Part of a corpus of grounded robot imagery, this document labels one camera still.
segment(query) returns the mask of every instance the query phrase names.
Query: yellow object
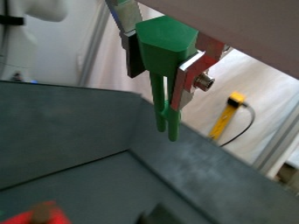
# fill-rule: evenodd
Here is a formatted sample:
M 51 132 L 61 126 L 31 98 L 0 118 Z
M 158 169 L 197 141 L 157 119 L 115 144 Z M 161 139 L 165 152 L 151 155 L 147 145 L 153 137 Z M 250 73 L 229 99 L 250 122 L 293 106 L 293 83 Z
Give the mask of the yellow object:
M 210 132 L 210 138 L 218 140 L 223 130 L 226 129 L 233 116 L 235 115 L 239 106 L 242 106 L 246 100 L 246 96 L 238 92 L 234 92 L 229 97 L 229 105 L 225 108 L 218 122 L 214 125 L 214 128 Z

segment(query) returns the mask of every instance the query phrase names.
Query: wall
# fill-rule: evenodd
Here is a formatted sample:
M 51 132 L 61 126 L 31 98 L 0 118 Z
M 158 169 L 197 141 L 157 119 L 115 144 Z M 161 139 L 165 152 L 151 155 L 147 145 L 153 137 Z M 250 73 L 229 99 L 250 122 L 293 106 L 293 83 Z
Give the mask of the wall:
M 61 23 L 29 17 L 39 41 L 34 78 L 41 83 L 77 85 L 82 55 L 90 41 L 101 0 L 70 0 L 70 15 Z

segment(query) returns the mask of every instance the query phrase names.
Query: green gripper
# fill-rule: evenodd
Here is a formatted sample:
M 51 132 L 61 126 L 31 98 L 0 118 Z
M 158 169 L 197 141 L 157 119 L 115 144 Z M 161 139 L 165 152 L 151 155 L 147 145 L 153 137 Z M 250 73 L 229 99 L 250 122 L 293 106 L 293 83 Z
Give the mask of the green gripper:
M 198 51 L 198 31 L 167 16 L 138 23 L 135 30 L 145 67 L 150 71 L 157 127 L 165 132 L 169 122 L 169 138 L 177 141 L 182 112 L 171 108 L 170 101 L 178 67 Z M 165 96 L 165 77 L 169 99 Z

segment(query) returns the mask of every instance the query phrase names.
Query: black cable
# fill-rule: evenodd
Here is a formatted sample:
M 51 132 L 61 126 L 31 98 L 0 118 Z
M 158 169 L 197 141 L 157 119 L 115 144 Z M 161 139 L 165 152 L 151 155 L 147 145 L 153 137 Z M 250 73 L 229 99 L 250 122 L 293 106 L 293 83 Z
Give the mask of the black cable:
M 9 0 L 5 0 L 5 15 L 10 16 L 10 3 Z M 10 36 L 10 27 L 5 24 L 5 33 L 3 33 L 3 42 L 2 42 L 2 50 L 0 50 L 0 78 L 3 77 L 3 73 L 6 70 L 6 60 L 7 60 L 7 52 L 9 52 L 9 36 Z
M 245 130 L 235 136 L 233 137 L 225 144 L 221 145 L 221 147 L 223 147 L 225 145 L 230 144 L 233 141 L 235 141 L 250 129 L 254 121 L 257 120 L 257 112 L 255 110 L 251 108 L 251 106 L 243 102 L 242 106 L 249 110 L 250 114 L 251 114 L 251 121 L 249 126 L 245 128 Z

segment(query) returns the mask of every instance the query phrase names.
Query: bolt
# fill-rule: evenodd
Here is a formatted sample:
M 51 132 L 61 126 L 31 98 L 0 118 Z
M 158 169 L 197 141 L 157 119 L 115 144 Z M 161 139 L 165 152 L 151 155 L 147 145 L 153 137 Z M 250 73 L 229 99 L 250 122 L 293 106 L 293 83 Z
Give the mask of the bolt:
M 211 89 L 211 86 L 215 82 L 215 79 L 203 72 L 194 81 L 194 87 L 199 88 L 202 91 L 207 92 Z

